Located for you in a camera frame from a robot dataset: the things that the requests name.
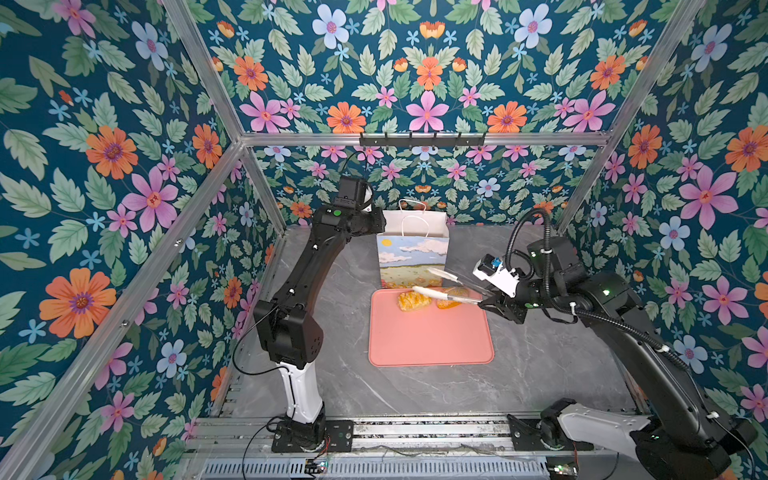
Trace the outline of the painted landscape paper bag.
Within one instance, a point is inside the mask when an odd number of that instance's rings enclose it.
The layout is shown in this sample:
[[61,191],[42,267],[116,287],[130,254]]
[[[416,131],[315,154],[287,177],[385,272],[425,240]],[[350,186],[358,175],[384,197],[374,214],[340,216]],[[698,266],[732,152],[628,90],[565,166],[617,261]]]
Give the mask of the painted landscape paper bag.
[[383,214],[386,225],[376,240],[381,287],[441,287],[443,278],[432,270],[446,265],[447,215],[412,198],[400,199],[397,209]]

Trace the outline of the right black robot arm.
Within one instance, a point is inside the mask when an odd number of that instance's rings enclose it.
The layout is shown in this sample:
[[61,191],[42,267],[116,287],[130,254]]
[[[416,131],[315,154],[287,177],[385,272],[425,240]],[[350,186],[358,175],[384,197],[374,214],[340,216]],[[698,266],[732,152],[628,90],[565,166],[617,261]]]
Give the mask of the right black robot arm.
[[693,377],[693,366],[654,332],[647,308],[629,284],[608,271],[591,274],[572,242],[552,233],[543,208],[543,236],[524,250],[514,226],[502,257],[485,255],[473,274],[490,284],[480,307],[521,324],[529,311],[566,325],[581,323],[613,352],[647,399],[648,415],[586,407],[562,398],[543,410],[541,442],[552,450],[566,442],[589,443],[639,462],[655,479],[715,479],[733,455],[747,452],[754,426],[730,415]]

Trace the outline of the braided bread loaf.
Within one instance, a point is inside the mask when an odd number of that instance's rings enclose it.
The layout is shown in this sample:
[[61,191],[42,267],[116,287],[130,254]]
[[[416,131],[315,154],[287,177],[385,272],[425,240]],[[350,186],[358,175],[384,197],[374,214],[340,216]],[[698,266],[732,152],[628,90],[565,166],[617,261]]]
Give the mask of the braided bread loaf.
[[397,297],[397,305],[402,312],[414,312],[429,307],[432,298],[417,291],[405,291]]

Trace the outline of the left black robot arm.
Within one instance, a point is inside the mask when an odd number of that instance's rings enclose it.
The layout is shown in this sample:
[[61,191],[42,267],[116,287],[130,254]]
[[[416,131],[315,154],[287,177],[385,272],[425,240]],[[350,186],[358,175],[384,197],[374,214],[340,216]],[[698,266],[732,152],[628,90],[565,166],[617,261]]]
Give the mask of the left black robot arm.
[[263,351],[280,372],[287,398],[285,426],[294,441],[314,449],[325,440],[325,405],[315,360],[324,332],[313,317],[315,304],[337,256],[354,238],[384,231],[383,210],[326,206],[315,212],[307,243],[284,284],[254,308]]

